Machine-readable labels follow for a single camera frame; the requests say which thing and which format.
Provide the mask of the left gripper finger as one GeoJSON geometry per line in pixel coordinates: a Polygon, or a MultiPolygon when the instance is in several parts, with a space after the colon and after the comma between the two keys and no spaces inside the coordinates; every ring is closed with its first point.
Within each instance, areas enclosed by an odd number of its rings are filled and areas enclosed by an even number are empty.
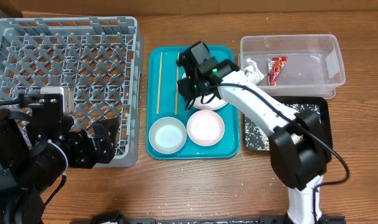
{"type": "Polygon", "coordinates": [[[81,130],[78,132],[78,138],[82,140],[92,139],[91,135],[85,130],[81,130]]]}
{"type": "Polygon", "coordinates": [[[115,156],[119,125],[118,118],[109,118],[93,123],[96,163],[108,164],[115,156]]]}

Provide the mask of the large white plate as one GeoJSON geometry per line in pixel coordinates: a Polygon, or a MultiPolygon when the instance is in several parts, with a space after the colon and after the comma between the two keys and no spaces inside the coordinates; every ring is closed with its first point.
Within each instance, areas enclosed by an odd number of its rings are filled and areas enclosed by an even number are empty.
{"type": "Polygon", "coordinates": [[[191,103],[189,103],[187,109],[190,110],[191,108],[196,108],[199,110],[218,110],[228,104],[224,100],[220,100],[218,97],[214,97],[210,102],[208,102],[212,97],[213,95],[206,95],[202,101],[201,96],[199,96],[195,99],[193,106],[190,106],[191,103]]]}

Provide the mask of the wooden chopstick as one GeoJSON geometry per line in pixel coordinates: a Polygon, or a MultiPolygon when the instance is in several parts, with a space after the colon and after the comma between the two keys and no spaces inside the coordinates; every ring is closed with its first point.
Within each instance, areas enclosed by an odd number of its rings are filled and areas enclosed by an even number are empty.
{"type": "Polygon", "coordinates": [[[160,113],[160,92],[162,84],[162,65],[163,65],[163,52],[160,52],[160,61],[159,61],[159,79],[158,79],[158,88],[157,88],[157,107],[156,114],[160,113]]]}
{"type": "MultiPolygon", "coordinates": [[[[180,53],[177,54],[177,61],[179,60],[179,56],[180,56],[180,53]]],[[[176,83],[175,83],[175,111],[174,111],[174,114],[175,116],[178,114],[178,81],[180,79],[180,71],[179,71],[179,66],[177,64],[177,67],[176,67],[176,83]]]]}

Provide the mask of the small pink-white plate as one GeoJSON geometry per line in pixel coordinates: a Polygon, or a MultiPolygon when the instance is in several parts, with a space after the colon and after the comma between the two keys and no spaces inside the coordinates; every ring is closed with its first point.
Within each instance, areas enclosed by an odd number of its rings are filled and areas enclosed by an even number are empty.
{"type": "Polygon", "coordinates": [[[199,146],[213,146],[224,136],[225,125],[222,117],[211,110],[193,113],[187,122],[189,138],[199,146]]]}

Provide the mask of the grey bowl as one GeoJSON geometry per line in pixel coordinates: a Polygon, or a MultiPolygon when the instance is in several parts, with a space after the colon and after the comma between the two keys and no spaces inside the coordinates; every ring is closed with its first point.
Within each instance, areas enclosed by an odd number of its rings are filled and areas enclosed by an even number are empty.
{"type": "Polygon", "coordinates": [[[177,118],[164,117],[152,124],[148,137],[155,151],[161,154],[173,154],[185,145],[187,129],[177,118]]]}

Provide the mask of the clear white wrapper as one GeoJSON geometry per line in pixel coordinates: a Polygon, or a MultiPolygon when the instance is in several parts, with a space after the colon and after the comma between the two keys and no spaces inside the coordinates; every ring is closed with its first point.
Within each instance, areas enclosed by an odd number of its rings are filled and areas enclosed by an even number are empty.
{"type": "Polygon", "coordinates": [[[244,73],[253,84],[258,85],[265,78],[265,75],[259,70],[257,62],[253,59],[247,58],[245,63],[244,73]]]}

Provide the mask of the red snack wrapper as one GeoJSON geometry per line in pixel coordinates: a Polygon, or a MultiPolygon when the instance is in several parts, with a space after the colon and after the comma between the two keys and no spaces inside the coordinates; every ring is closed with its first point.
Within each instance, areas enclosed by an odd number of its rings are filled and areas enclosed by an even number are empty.
{"type": "Polygon", "coordinates": [[[272,57],[269,58],[268,63],[268,84],[269,86],[276,86],[277,78],[282,71],[283,66],[287,63],[288,57],[272,57]]]}

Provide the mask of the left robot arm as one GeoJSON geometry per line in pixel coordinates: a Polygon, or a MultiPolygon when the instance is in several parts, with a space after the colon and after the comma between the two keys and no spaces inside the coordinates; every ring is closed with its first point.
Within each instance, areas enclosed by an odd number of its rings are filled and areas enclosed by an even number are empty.
{"type": "Polygon", "coordinates": [[[0,109],[0,223],[41,223],[41,198],[69,167],[91,169],[114,157],[118,118],[93,123],[93,136],[71,131],[73,118],[31,117],[0,109]]]}

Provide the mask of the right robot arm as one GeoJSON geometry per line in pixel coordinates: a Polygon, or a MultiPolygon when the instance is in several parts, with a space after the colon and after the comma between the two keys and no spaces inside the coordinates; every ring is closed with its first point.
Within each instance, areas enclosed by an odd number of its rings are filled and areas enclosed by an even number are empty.
{"type": "Polygon", "coordinates": [[[186,73],[177,85],[187,108],[199,96],[213,95],[242,111],[269,138],[272,169],[288,188],[286,219],[319,223],[320,187],[331,153],[318,115],[285,106],[249,81],[228,59],[218,62],[214,57],[181,55],[176,63],[186,73]]]}

